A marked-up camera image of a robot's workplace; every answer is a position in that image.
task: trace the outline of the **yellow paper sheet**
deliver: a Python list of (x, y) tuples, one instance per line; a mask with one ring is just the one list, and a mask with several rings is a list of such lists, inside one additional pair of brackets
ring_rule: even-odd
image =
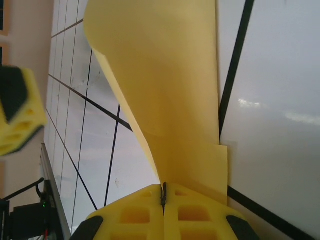
[(89, 0), (87, 39), (161, 182), (227, 203), (214, 0)]

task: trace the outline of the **square hole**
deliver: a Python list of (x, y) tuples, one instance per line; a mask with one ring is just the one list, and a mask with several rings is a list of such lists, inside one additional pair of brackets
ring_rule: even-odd
[(208, 222), (210, 216), (208, 210), (200, 205), (181, 206), (178, 209), (179, 221)]
[(141, 197), (143, 198), (151, 198), (152, 197), (152, 191), (146, 191), (141, 194)]
[(217, 240), (217, 235), (211, 230), (181, 229), (181, 240)]
[(0, 152), (7, 152), (11, 149), (12, 145), (9, 144), (9, 145), (2, 145), (0, 146)]
[(28, 110), (26, 111), (26, 114), (29, 115), (29, 116), (31, 116), (31, 115), (34, 115), (35, 112), (34, 112), (32, 109), (28, 109)]
[(31, 125), (32, 125), (31, 121), (23, 121), (23, 122), (18, 123), (15, 126), (14, 130), (15, 131), (26, 131), (26, 130), (29, 130)]
[(5, 138), (7, 141), (19, 141), (22, 138), (21, 134), (9, 135)]
[(147, 240), (144, 233), (113, 233), (111, 240)]
[(175, 195), (176, 196), (188, 196), (188, 194), (186, 194), (185, 192), (180, 191), (180, 190), (175, 190)]
[(146, 207), (132, 206), (122, 211), (121, 224), (148, 224), (150, 223), (150, 211)]

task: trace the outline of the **window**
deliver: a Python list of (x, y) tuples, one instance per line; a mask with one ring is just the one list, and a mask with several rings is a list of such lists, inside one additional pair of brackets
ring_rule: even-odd
[(0, 35), (8, 35), (9, 32), (9, 2), (0, 0)]
[(0, 66), (9, 65), (8, 45), (0, 42)]

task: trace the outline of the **white wall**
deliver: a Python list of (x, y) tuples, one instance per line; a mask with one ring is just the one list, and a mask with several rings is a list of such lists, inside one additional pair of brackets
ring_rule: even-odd
[[(219, 1), (221, 93), (244, 4)], [(255, 1), (220, 139), (229, 147), (229, 185), (315, 239), (319, 8), (317, 0)]]
[[(33, 70), (43, 101), (47, 94), (53, 5), (53, 0), (11, 0), (9, 35), (0, 35), (0, 42), (9, 45), (9, 63)], [(42, 131), (21, 152), (0, 157), (6, 162), (5, 196), (41, 177), (43, 139)], [(38, 196), (32, 189), (12, 199), (11, 210), (36, 201)]]

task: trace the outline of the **black grid line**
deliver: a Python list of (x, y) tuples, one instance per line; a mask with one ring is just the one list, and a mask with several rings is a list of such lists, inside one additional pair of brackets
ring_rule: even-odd
[(236, 36), (236, 41), (231, 57), (230, 67), (228, 75), (226, 77), (224, 90), (221, 98), (221, 104), (219, 107), (219, 136), (221, 137), (222, 129), (224, 127), (228, 105), (232, 93), (232, 88), (235, 83), (235, 78), (240, 62), (242, 49), (244, 47), (246, 34), (250, 22), (251, 13), (254, 7), (255, 0), (246, 0), (243, 8), (243, 13), (240, 21), (239, 30)]
[[(61, 55), (61, 67), (60, 67), (60, 79), (61, 79), (61, 72), (62, 72), (62, 61), (64, 58), (64, 47), (65, 47), (65, 35), (63, 35), (63, 43), (62, 43), (62, 55)], [(59, 116), (59, 102), (60, 102), (60, 89), (61, 89), (61, 84), (59, 84), (59, 92), (58, 92), (58, 104), (57, 104), (57, 110), (56, 110), (56, 124), (58, 125), (58, 116)], [(53, 162), (55, 162), (55, 152), (56, 152), (56, 138), (57, 138), (57, 134), (56, 137), (54, 139), (54, 148), (53, 148)], [(62, 155), (62, 168), (61, 168), (61, 178), (62, 178), (62, 170), (64, 168), (63, 165), (63, 158), (65, 157), (65, 152), (63, 151), (63, 155)], [(60, 180), (60, 188), (59, 188), (59, 192), (61, 191), (61, 184), (62, 181)]]
[(71, 26), (68, 26), (68, 27), (65, 28), (64, 30), (62, 30), (62, 31), (58, 32), (57, 34), (53, 35), (51, 38), (53, 39), (53, 38), (55, 38), (56, 36), (58, 36), (58, 35), (60, 35), (60, 34), (63, 34), (64, 32), (68, 31), (69, 29), (72, 29), (73, 27), (81, 24), (83, 21), (84, 21), (83, 19), (77, 21), (76, 23), (72, 24)]
[[(56, 58), (57, 58), (57, 46), (58, 46), (58, 38), (56, 39), (56, 44), (55, 44), (55, 57), (54, 57), (54, 71), (56, 70)], [(62, 42), (62, 55), (61, 55), (61, 66), (60, 66), (60, 78), (61, 78), (61, 71), (62, 71), (62, 60), (63, 60), (63, 57), (64, 57), (64, 46), (65, 46), (65, 36), (63, 36), (63, 42)], [(56, 110), (56, 118), (55, 118), (55, 122), (58, 124), (58, 116), (59, 116), (59, 102), (60, 102), (60, 88), (61, 88), (61, 84), (59, 84), (59, 90), (58, 90), (58, 103), (57, 103), (57, 110)], [(54, 138), (54, 146), (53, 146), (53, 159), (52, 159), (52, 163), (54, 164), (55, 163), (55, 154), (56, 154), (56, 139), (57, 139), (57, 136)]]
[(66, 29), (66, 25), (67, 25), (68, 2), (69, 2), (69, 0), (66, 0), (65, 16), (64, 16), (64, 29)]
[[(117, 117), (120, 115), (120, 105), (118, 106), (118, 112), (116, 114)], [(113, 144), (112, 144), (112, 152), (111, 152), (111, 159), (110, 159), (110, 166), (109, 166), (109, 175), (108, 175), (108, 182), (106, 185), (106, 191), (105, 191), (105, 199), (104, 199), (104, 206), (107, 205), (107, 199), (108, 199), (108, 193), (109, 193), (109, 186), (110, 186), (110, 179), (111, 179), (111, 172), (112, 172), (112, 165), (114, 162), (114, 154), (115, 154), (115, 147), (116, 147), (116, 140), (117, 140), (117, 133), (118, 133), (118, 124), (119, 122), (116, 121), (115, 123), (115, 129), (114, 129), (114, 138), (113, 138)]]
[[(70, 85), (71, 85), (71, 77), (72, 77), (72, 70), (74, 67), (74, 56), (75, 56), (75, 45), (76, 45), (76, 34), (77, 34), (77, 28), (75, 28), (74, 31), (74, 39), (73, 39), (73, 51), (72, 51), (72, 62), (71, 62), (71, 75), (70, 75)], [(64, 38), (63, 38), (63, 49), (62, 49), (62, 61), (61, 61), (61, 72), (62, 72), (62, 64), (64, 62), (64, 51), (65, 51), (65, 38), (66, 38), (66, 34), (64, 33)], [(69, 103), (70, 103), (70, 89), (69, 89), (69, 96), (68, 96), (68, 107), (66, 110), (66, 121), (65, 121), (65, 130), (64, 130), (64, 142), (66, 141), (66, 135), (67, 135), (67, 124), (68, 124), (68, 116), (69, 116)], [(65, 153), (66, 151), (63, 151), (63, 159), (62, 159), (62, 169), (61, 169), (61, 178), (63, 176), (64, 173), (64, 162), (65, 162)], [(60, 181), (60, 191), (62, 188), (62, 181)]]
[[(55, 69), (56, 69), (56, 56), (57, 56), (57, 44), (58, 40), (57, 38), (55, 39), (55, 49), (54, 49), (54, 60), (53, 60), (53, 74), (55, 74)], [(51, 103), (50, 103), (50, 114), (52, 112), (52, 99), (54, 95), (54, 82), (52, 82), (52, 89), (51, 89)], [(55, 163), (55, 149), (56, 149), (56, 135), (54, 135), (54, 142), (53, 142), (53, 155), (52, 155), (52, 167)]]
[(58, 19), (57, 19), (57, 22), (56, 22), (56, 30), (58, 31), (58, 27), (59, 27), (59, 15), (60, 15), (60, 0), (59, 0), (59, 3), (58, 3)]
[(83, 94), (81, 94), (80, 92), (78, 92), (77, 90), (73, 89), (72, 87), (66, 85), (64, 82), (60, 81), (59, 79), (55, 78), (54, 76), (50, 75), (49, 76), (51, 78), (53, 78), (54, 80), (58, 81), (59, 83), (61, 83), (63, 86), (65, 86), (66, 88), (70, 89), (72, 92), (74, 92), (75, 94), (77, 94), (79, 97), (81, 97), (82, 99), (88, 101), (88, 103), (92, 104), (93, 106), (95, 106), (97, 109), (99, 109), (100, 111), (102, 111), (103, 113), (107, 114), (110, 118), (116, 120), (117, 122), (119, 122), (121, 125), (123, 125), (124, 127), (126, 127), (127, 129), (129, 129), (130, 131), (132, 131), (132, 128), (130, 126), (129, 123), (127, 123), (126, 121), (124, 121), (123, 119), (121, 119), (119, 116), (114, 115), (112, 112), (108, 111), (107, 109), (105, 109), (104, 107), (100, 106), (99, 104), (97, 104), (96, 102), (92, 101), (91, 99), (89, 99), (88, 97), (84, 96)]
[(96, 204), (95, 204), (95, 202), (94, 202), (94, 200), (93, 200), (93, 198), (92, 198), (92, 196), (91, 196), (91, 194), (90, 194), (90, 192), (89, 192), (89, 190), (88, 190), (88, 188), (87, 188), (87, 186), (86, 186), (86, 184), (85, 184), (82, 176), (81, 176), (80, 173), (79, 173), (79, 170), (77, 169), (77, 166), (76, 166), (74, 160), (72, 159), (72, 157), (71, 157), (71, 155), (70, 155), (70, 153), (69, 153), (69, 151), (68, 151), (68, 149), (67, 149), (66, 144), (63, 142), (62, 137), (61, 137), (60, 133), (58, 132), (57, 126), (56, 126), (55, 123), (53, 122), (50, 114), (48, 114), (48, 115), (49, 115), (49, 117), (50, 117), (50, 120), (51, 120), (54, 128), (55, 128), (56, 133), (58, 134), (59, 138), (60, 138), (61, 141), (62, 141), (64, 150), (65, 150), (65, 152), (68, 154), (68, 156), (69, 156), (69, 158), (70, 158), (70, 160), (71, 160), (71, 163), (72, 163), (72, 165), (73, 165), (73, 167), (74, 167), (74, 169), (75, 169), (75, 171), (76, 171), (76, 173), (77, 173), (77, 176), (80, 178), (80, 180), (81, 180), (81, 182), (82, 182), (82, 184), (83, 184), (83, 186), (84, 186), (84, 188), (85, 188), (85, 191), (86, 191), (86, 193), (88, 194), (88, 196), (89, 196), (89, 198), (90, 198), (90, 200), (91, 200), (91, 202), (92, 202), (93, 207), (94, 207), (96, 210), (98, 210), (98, 208), (97, 208), (97, 206), (96, 206)]
[[(90, 54), (90, 63), (89, 63), (89, 71), (88, 71), (88, 78), (87, 78), (88, 81), (87, 81), (87, 84), (86, 84), (87, 87), (88, 87), (88, 85), (89, 85), (90, 69), (91, 69), (91, 59), (92, 59), (92, 51), (91, 51), (91, 54)], [(88, 95), (88, 88), (86, 89), (85, 95), (86, 95), (86, 96)], [(81, 175), (80, 175), (80, 161), (81, 161), (82, 141), (83, 141), (83, 137), (84, 137), (84, 127), (85, 127), (86, 109), (87, 109), (87, 101), (84, 102), (84, 111), (83, 111), (83, 120), (82, 120), (82, 130), (81, 130), (81, 140), (80, 140), (80, 150), (79, 150), (79, 160), (78, 160), (78, 171), (79, 171), (79, 174), (78, 174), (77, 177), (76, 177), (76, 184), (75, 184), (75, 194), (74, 194), (73, 213), (72, 213), (72, 228), (73, 228), (73, 226), (74, 226), (74, 218), (75, 218), (75, 208), (76, 208), (76, 199), (77, 199), (77, 190), (78, 190), (78, 179), (79, 179), (79, 177), (81, 177)]]

